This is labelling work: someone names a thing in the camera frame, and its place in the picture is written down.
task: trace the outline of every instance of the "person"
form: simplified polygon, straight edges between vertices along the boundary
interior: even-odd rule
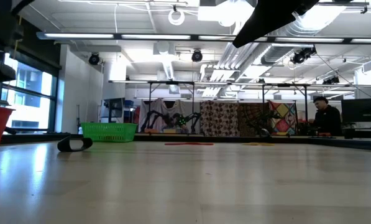
[[[328,103],[328,100],[323,96],[315,98],[314,104],[318,110],[315,114],[315,119],[308,121],[317,127],[320,133],[330,133],[332,136],[340,136],[342,134],[340,111]]]

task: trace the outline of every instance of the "light fixture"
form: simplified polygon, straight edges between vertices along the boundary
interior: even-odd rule
[[[316,54],[315,46],[312,48],[304,48],[299,52],[295,52],[293,58],[290,60],[293,64],[303,63],[305,60],[311,58],[312,55]]]
[[[344,41],[343,38],[316,38],[316,37],[277,37],[275,39],[276,42],[306,42],[306,43],[341,43]]]
[[[185,21],[185,15],[184,15],[184,11],[182,10],[177,10],[176,7],[174,6],[173,7],[174,10],[171,10],[169,13],[168,13],[168,21],[173,24],[174,26],[179,26],[181,25],[182,23],[184,23]],[[173,19],[173,13],[174,12],[179,12],[180,13],[180,16],[178,19]]]
[[[47,33],[44,36],[54,39],[113,39],[113,34],[66,34],[66,33]]]
[[[193,62],[202,61],[202,59],[203,59],[202,52],[200,50],[194,50],[191,59],[192,59]]]
[[[231,83],[231,85],[253,85],[253,86],[262,86],[261,83]]]
[[[356,38],[356,39],[352,39],[351,40],[351,43],[355,43],[355,44],[371,44],[371,39],[359,39],[359,38]]]
[[[195,82],[195,85],[230,85],[226,82]]]
[[[91,56],[88,59],[88,62],[90,63],[90,65],[98,65],[99,61],[100,61],[99,53],[98,52],[91,53]]]
[[[122,80],[110,80],[109,82],[112,82],[112,83],[138,83],[138,84],[142,84],[142,83],[148,83],[148,81],[122,81]]]
[[[234,41],[236,36],[234,35],[201,35],[199,40],[228,40]]]
[[[190,40],[190,35],[151,35],[151,34],[122,34],[122,39],[150,39],[150,40]]]
[[[188,3],[186,1],[115,1],[115,0],[105,0],[105,1],[85,1],[85,0],[58,0],[60,2],[80,2],[80,3],[88,3],[88,4],[126,4],[126,5],[132,5],[132,4],[140,4],[145,5],[145,3],[149,3],[151,5],[177,5],[177,6],[188,6]]]

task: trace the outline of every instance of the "green basket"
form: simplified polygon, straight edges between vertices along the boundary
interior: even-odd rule
[[[82,123],[83,136],[93,141],[130,142],[134,139],[136,124]]]

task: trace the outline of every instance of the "floor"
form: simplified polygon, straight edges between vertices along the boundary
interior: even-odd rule
[[[56,143],[0,147],[0,224],[371,224],[371,151]]]

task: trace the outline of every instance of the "computer monitor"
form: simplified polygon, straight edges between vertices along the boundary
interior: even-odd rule
[[[371,99],[342,100],[343,122],[371,122]]]

